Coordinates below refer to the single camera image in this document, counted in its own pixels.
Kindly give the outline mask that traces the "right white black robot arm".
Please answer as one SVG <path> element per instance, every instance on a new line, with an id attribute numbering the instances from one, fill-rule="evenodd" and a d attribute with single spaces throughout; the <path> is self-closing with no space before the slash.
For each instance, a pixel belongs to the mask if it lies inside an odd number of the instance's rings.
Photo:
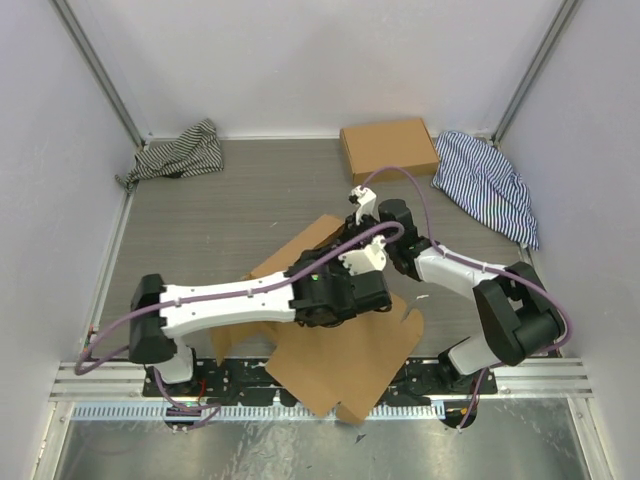
<path id="1" fill-rule="evenodd" d="M 462 394 L 474 384 L 476 373 L 496 365 L 516 366 L 568 338 L 567 321 L 531 265 L 487 264 L 456 254 L 420 235 L 401 199 L 377 204 L 376 195 L 365 189 L 352 192 L 349 201 L 355 211 L 345 221 L 348 239 L 384 221 L 404 228 L 392 243 L 366 240 L 362 253 L 354 250 L 341 255 L 353 274 L 359 267 L 378 267 L 390 261 L 404 276 L 439 285 L 475 303 L 482 332 L 438 355 L 437 372 L 447 392 Z"/>

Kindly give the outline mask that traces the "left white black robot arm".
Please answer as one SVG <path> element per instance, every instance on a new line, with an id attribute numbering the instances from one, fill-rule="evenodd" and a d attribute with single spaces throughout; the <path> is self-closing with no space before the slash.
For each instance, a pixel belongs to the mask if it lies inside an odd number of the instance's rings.
<path id="1" fill-rule="evenodd" d="M 390 310 L 382 249 L 318 260 L 316 252 L 306 251 L 286 271 L 218 285 L 167 285 L 158 274 L 144 276 L 131 300 L 137 316 L 129 326 L 129 360 L 156 368 L 170 390 L 187 397 L 201 383 L 195 353 L 184 340 L 191 333 L 260 321 L 332 328 Z"/>

